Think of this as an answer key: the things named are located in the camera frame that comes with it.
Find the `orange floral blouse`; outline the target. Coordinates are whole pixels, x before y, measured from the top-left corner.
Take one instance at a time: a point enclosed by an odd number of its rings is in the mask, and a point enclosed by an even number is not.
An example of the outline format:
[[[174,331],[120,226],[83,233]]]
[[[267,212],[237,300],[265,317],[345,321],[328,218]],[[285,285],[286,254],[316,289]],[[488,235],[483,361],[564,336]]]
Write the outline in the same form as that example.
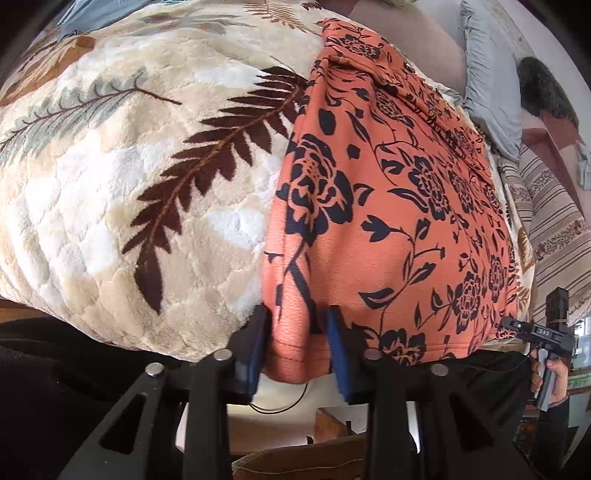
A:
[[[515,251],[479,134],[383,37],[322,23],[270,211],[266,373],[331,371],[329,308],[403,365],[506,336]]]

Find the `striped floral bedding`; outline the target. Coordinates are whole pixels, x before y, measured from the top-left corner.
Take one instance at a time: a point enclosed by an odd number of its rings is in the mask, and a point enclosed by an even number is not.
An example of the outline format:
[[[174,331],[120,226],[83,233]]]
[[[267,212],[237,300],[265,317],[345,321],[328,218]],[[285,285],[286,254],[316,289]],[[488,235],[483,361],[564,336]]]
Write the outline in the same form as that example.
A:
[[[572,325],[590,314],[590,226],[533,150],[494,159],[517,250],[518,316],[544,324],[546,297],[562,288]]]

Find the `brown wooden furniture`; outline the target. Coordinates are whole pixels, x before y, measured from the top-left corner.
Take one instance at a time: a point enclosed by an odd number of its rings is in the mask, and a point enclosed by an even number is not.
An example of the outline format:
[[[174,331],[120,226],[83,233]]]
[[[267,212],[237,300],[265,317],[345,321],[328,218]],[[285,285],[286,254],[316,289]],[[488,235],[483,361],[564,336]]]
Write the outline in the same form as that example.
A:
[[[307,445],[267,449],[232,463],[232,478],[361,479],[366,434],[353,432],[351,421],[342,422],[328,409],[315,414],[315,435]]]

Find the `crumpled grey purple cloth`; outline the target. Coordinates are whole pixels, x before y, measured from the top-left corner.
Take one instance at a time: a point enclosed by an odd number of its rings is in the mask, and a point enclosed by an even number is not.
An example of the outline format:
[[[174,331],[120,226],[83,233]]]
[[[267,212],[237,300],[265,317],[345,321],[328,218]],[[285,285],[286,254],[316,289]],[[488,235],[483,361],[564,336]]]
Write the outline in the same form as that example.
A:
[[[583,190],[591,190],[591,153],[586,145],[575,143],[578,156],[578,184]]]

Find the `black furry garment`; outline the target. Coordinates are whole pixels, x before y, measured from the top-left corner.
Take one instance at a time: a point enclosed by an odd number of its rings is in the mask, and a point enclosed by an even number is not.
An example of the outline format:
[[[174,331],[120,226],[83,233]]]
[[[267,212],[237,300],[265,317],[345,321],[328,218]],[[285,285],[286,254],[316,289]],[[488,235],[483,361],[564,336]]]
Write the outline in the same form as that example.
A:
[[[560,83],[538,58],[528,56],[517,67],[521,105],[531,115],[540,117],[543,111],[554,118],[568,119],[579,127],[577,114]]]

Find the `light blue pillow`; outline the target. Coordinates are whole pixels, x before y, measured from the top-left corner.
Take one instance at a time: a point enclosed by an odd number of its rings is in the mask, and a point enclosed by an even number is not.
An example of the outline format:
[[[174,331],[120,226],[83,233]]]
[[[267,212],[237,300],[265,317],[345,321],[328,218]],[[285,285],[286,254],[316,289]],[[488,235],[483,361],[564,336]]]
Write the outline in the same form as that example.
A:
[[[460,3],[466,43],[465,110],[507,158],[519,158],[522,107],[517,59],[481,1]]]

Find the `leaf pattern fleece blanket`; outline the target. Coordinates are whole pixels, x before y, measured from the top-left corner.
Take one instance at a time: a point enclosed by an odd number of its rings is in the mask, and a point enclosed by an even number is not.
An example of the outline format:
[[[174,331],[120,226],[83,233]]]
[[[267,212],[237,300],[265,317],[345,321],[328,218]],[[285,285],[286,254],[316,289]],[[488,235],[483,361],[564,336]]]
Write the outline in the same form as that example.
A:
[[[162,1],[32,45],[1,88],[2,296],[120,347],[221,347],[266,305],[270,211],[331,18],[377,33],[314,2]]]

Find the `pink mauve bed sheet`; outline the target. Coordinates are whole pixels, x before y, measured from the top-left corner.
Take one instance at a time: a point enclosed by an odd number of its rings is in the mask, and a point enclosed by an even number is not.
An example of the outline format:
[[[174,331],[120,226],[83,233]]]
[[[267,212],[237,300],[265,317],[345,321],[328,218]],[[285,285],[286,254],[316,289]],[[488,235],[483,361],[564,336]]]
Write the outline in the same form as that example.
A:
[[[321,6],[376,31],[429,78],[465,93],[467,66],[458,1],[322,1]]]

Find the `blue denim garment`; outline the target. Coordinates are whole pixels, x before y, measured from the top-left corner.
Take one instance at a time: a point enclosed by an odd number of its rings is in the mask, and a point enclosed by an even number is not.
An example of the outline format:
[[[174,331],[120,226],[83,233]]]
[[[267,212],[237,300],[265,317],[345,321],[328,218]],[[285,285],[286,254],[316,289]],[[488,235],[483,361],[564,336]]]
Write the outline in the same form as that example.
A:
[[[99,30],[150,3],[150,0],[76,0],[57,22],[59,38]]]

